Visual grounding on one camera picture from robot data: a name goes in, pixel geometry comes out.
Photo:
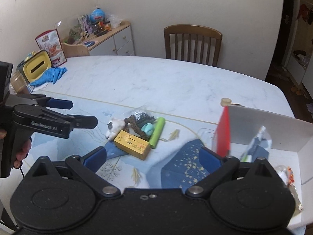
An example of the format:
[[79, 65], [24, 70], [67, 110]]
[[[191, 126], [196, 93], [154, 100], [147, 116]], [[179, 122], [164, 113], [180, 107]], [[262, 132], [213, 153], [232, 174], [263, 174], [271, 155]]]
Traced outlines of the person's left hand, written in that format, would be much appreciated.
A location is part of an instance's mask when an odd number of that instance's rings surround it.
[[18, 169], [31, 148], [32, 132], [22, 129], [1, 129], [1, 177], [8, 177], [12, 168]]

